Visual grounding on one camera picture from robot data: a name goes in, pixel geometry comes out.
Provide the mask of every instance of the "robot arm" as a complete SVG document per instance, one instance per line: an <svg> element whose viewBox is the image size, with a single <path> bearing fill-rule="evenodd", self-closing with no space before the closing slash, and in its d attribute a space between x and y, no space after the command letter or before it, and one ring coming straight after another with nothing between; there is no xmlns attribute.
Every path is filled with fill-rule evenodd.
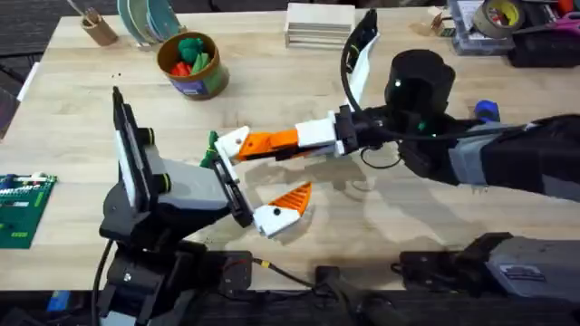
<svg viewBox="0 0 580 326"><path fill-rule="evenodd" d="M445 113L455 72L436 53L409 50L395 56L386 104L362 110L358 100L369 73L368 53L378 37L376 21L376 12L367 12L344 46L341 79L347 101L338 113L330 111L325 119L277 133L235 130L216 143L219 155L228 163L340 157L397 141L401 160L419 177L580 201L580 172L575 168L580 164L580 116L555 116L523 126L456 120Z"/></svg>

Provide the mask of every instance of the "wooden table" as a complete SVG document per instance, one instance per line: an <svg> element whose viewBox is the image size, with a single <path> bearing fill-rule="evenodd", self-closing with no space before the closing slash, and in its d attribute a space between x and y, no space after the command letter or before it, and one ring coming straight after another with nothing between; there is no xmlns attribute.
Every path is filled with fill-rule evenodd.
<svg viewBox="0 0 580 326"><path fill-rule="evenodd" d="M478 100L497 101L502 119L520 123L578 112L580 71L513 69L498 57L456 56L446 39L419 36L409 24L422 8L379 11L382 37L372 52L372 73L362 104L384 103L392 57L431 49L457 78L448 112L467 117ZM285 13L185 14L191 30L211 35L231 81L210 101L190 101L173 89L155 53L137 50L119 17L106 17L120 40L99 48L65 17L56 28L39 72L5 141L0 171L55 174L55 187L30 250L0 252L0 289L89 289L104 247L98 228L102 201L117 180L111 87L118 85L138 123L156 131L161 155L198 164L208 131L288 128L337 110L344 94L339 52L287 50ZM384 150L382 161L394 159ZM318 264L337 264L361 286L401 288L389 272L401 250L460 249L486 232L509 231L549 239L580 239L577 203L502 188L473 193L415 177L399 165L367 168L348 158L271 160L237 166L255 206L304 181L314 182L303 220L278 241L241 229L229 216L191 236L212 249L244 249L297 275ZM256 268L254 288L295 288Z"/></svg>

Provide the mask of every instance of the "stack of wooden blocks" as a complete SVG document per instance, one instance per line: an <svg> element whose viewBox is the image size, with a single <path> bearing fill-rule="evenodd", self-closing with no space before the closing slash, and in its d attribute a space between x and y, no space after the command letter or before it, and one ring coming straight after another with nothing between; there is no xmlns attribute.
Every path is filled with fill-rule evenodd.
<svg viewBox="0 0 580 326"><path fill-rule="evenodd" d="M353 29L353 5L288 4L286 47L342 49Z"/></svg>

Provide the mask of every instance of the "pencil holder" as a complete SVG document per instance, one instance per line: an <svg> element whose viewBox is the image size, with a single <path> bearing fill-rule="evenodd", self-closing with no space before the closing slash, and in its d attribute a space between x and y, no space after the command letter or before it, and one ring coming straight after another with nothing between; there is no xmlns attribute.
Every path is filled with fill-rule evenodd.
<svg viewBox="0 0 580 326"><path fill-rule="evenodd" d="M107 46L117 42L119 37L96 10L87 10L86 17L81 20L81 27L98 45Z"/></svg>

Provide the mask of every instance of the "green circuit board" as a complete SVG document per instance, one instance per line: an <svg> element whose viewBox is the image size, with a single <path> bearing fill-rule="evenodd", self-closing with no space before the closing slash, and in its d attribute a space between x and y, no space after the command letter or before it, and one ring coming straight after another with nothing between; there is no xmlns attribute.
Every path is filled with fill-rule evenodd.
<svg viewBox="0 0 580 326"><path fill-rule="evenodd" d="M16 181L9 188L0 188L0 248L30 248L36 227L56 183L56 176L46 176L45 181ZM0 182L5 180L0 175Z"/></svg>

